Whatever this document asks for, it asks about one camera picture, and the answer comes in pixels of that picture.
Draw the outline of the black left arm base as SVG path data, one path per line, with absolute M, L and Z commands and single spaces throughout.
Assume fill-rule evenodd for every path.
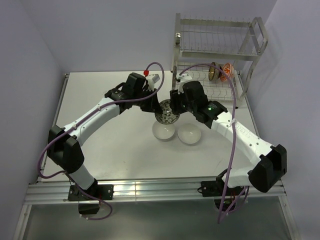
M 89 219 L 93 218 L 103 207 L 109 210 L 107 214 L 107 217 L 109 217 L 113 212 L 113 207 L 108 201 L 113 199 L 113 194 L 113 184 L 96 184 L 87 190 L 75 184 L 69 187 L 67 200 L 78 202 L 79 214 Z

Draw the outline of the black white floral bowl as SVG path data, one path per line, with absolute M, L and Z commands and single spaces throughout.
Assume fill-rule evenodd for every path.
M 155 119 L 163 125 L 170 125 L 175 123 L 180 115 L 179 114 L 174 114 L 173 110 L 171 108 L 171 100 L 170 99 L 165 99 L 162 100 L 159 103 L 161 109 L 162 109 L 162 113 L 155 113 Z

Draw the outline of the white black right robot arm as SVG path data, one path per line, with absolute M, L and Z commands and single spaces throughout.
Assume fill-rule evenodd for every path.
M 199 81 L 188 81 L 182 91 L 170 91 L 170 107 L 174 114 L 191 113 L 195 119 L 232 143 L 231 151 L 240 150 L 252 168 L 226 170 L 218 177 L 217 191 L 229 194 L 233 188 L 253 186 L 268 192 L 287 173 L 287 150 L 261 139 L 236 120 L 220 102 L 208 100 Z

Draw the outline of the brown glazed bowl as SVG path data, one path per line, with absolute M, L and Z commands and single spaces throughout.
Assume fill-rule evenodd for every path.
M 222 74 L 221 74 L 220 70 L 222 68 L 221 68 L 221 65 L 216 62 L 212 62 L 211 65 L 216 66 L 216 68 L 210 66 L 209 71 L 208 71 L 208 79 L 209 79 L 209 81 L 213 82 L 213 81 L 217 81 L 221 77 Z

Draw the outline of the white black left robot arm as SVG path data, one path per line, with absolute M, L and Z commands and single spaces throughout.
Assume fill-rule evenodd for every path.
M 48 136 L 46 155 L 80 187 L 79 194 L 91 200 L 98 193 L 97 180 L 85 167 L 82 145 L 107 121 L 133 106 L 143 112 L 160 113 L 155 83 L 163 82 L 158 74 L 130 73 L 126 82 L 110 89 L 99 103 L 74 122 L 58 127 L 54 125 Z

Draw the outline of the orange patterned bowl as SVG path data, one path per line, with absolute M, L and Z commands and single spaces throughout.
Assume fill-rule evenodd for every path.
M 234 66 L 230 62 L 225 63 L 222 66 L 221 70 L 224 72 L 224 74 L 222 73 L 220 76 L 221 82 L 227 82 L 228 78 L 231 80 L 234 77 L 235 69 L 234 69 Z

